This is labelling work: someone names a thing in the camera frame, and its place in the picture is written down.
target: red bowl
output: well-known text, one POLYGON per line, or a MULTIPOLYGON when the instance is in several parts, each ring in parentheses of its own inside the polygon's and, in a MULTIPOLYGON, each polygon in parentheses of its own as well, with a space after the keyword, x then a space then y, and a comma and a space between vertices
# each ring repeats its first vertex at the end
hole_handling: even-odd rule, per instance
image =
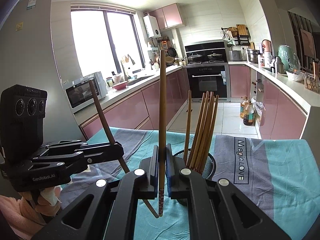
POLYGON ((112 86, 115 90, 121 90, 121 89, 125 89, 127 86, 127 81, 121 82, 119 84, 116 84, 114 86, 112 86))

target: silver thermos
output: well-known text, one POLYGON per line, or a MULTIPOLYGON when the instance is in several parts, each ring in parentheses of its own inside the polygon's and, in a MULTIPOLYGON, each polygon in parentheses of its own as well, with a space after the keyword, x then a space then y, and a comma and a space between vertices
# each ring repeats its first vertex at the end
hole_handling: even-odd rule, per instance
POLYGON ((272 73, 280 73, 285 74, 284 72, 284 64, 280 57, 275 57, 271 64, 271 71, 272 73))

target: camera lens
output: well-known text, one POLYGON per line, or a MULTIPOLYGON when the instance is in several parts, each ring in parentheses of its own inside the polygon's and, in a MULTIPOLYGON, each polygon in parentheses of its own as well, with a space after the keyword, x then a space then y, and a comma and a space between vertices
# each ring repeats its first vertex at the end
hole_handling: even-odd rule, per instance
POLYGON ((34 115, 36 112, 36 105, 37 102, 34 98, 31 98, 28 102, 28 114, 29 115, 34 115))
POLYGON ((23 110, 24 110, 24 102, 22 99, 19 99, 16 103, 16 113, 17 115, 22 115, 23 113, 23 110))
POLYGON ((42 113, 43 110, 44 110, 44 101, 41 100, 39 103, 39 112, 42 113))

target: window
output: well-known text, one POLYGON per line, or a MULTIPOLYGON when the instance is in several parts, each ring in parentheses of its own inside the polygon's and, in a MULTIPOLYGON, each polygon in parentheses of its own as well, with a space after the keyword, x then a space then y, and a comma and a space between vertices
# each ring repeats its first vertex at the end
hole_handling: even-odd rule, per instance
POLYGON ((133 15, 96 10, 71 11, 73 38, 83 76, 101 71, 104 79, 145 67, 133 15), (131 59, 124 63, 121 59, 131 59))

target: chopstick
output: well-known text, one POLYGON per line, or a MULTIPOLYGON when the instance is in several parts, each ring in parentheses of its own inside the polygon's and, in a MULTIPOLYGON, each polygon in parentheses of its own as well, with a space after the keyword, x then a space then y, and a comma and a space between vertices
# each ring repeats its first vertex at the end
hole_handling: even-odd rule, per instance
MULTIPOLYGON (((106 118, 105 118, 105 116, 104 116, 104 114, 103 114, 103 111, 102 111, 101 105, 100 105, 100 103, 99 103, 99 99, 98 99, 98 96, 97 96, 97 93, 96 93, 96 90, 95 90, 95 88, 94 88, 94 85, 93 85, 92 80, 89 80, 89 86, 90 86, 91 93, 92 93, 92 96, 93 96, 94 104, 95 104, 95 106, 96 106, 96 108, 97 108, 98 115, 99 115, 99 118, 100 118, 100 120, 101 120, 102 127, 103 127, 103 129, 104 129, 104 131, 105 131, 105 133, 106 133, 106 136, 107 136, 110 144, 115 144, 115 143, 116 143, 116 140, 115 140, 115 138, 113 137, 112 132, 111 132, 111 130, 110 130, 110 127, 109 127, 109 125, 108 125, 108 123, 107 123, 107 120, 106 120, 106 118)), ((130 171, 129 168, 128 168, 128 166, 127 166, 127 164, 125 163, 123 157, 121 157, 121 158, 119 159, 119 163, 120 163, 120 165, 121 165, 121 167, 122 167, 122 169, 124 170, 125 173, 128 173, 128 172, 130 171)), ((155 216, 155 218, 158 218, 159 216, 158 216, 157 212, 156 212, 156 211, 154 210, 154 208, 151 206, 151 204, 149 203, 149 201, 146 200, 146 199, 143 199, 143 202, 146 204, 146 206, 147 206, 148 209, 151 211, 151 213, 155 216)))
POLYGON ((210 131, 209 131, 209 136, 208 136, 208 140, 207 140, 207 143, 206 143, 206 147, 204 149, 204 155, 203 155, 203 158, 201 160, 201 165, 200 165, 200 169, 199 169, 199 173, 200 174, 202 174, 202 172, 204 170, 205 163, 207 161, 207 157, 208 157, 210 146, 211 146, 211 141, 212 141, 212 136, 213 136, 213 131, 214 131, 214 125, 215 125, 216 118, 217 118, 218 101, 219 101, 219 95, 216 96, 216 100, 215 100, 215 104, 214 104, 214 111, 213 111, 212 122, 211 122, 211 126, 210 126, 210 131))
POLYGON ((185 164, 187 164, 188 158, 188 150, 189 150, 189 138, 190 138, 190 122, 191 122, 191 90, 189 90, 189 98, 188 98, 188 116, 187 116, 187 129, 186 129, 186 140, 184 143, 184 153, 183 159, 185 164))
POLYGON ((201 123, 200 123, 200 128, 199 128, 199 134, 198 134, 198 137, 197 137, 195 150, 193 152, 192 160, 191 160, 191 163, 190 163, 190 168, 191 169, 194 169, 195 162, 196 162, 196 159, 197 159, 197 156, 198 156, 198 153, 199 153, 199 146, 200 146, 201 138, 202 138, 202 134, 203 134, 205 117, 207 115, 207 110, 208 110, 208 101, 209 101, 209 92, 207 92, 207 95, 205 97, 204 109, 203 109, 203 112, 202 112, 202 118, 201 118, 201 123))
POLYGON ((160 51, 160 104, 159 104, 159 217, 163 215, 164 175, 166 156, 166 73, 165 54, 160 51))
POLYGON ((203 95, 202 95, 201 108, 200 108, 200 112, 199 112, 198 123, 197 123, 197 127, 196 127, 196 133, 195 133, 195 136, 193 138, 190 155, 189 155, 188 162, 187 162, 187 168, 190 167, 190 163, 191 163, 191 159, 192 159, 192 156, 193 156, 193 152, 195 151, 196 141, 197 141, 197 138, 198 138, 198 135, 199 135, 199 130, 200 130, 202 112, 203 112, 203 109, 204 109, 204 103, 205 103, 205 93, 203 93, 203 95))
POLYGON ((204 131, 202 134, 202 138, 201 138, 201 143, 200 143, 200 147, 199 147, 199 153, 195 162, 195 171, 199 170, 199 166, 201 164, 201 160, 204 154, 204 149, 207 145, 207 140, 208 140, 208 136, 209 136, 209 131, 210 131, 210 125, 211 125, 211 121, 212 121, 212 115, 213 115, 213 103, 214 103, 214 96, 213 96, 213 92, 210 92, 210 101, 209 101, 209 106, 208 106, 208 111, 207 111, 207 115, 205 117, 205 124, 204 124, 204 131))

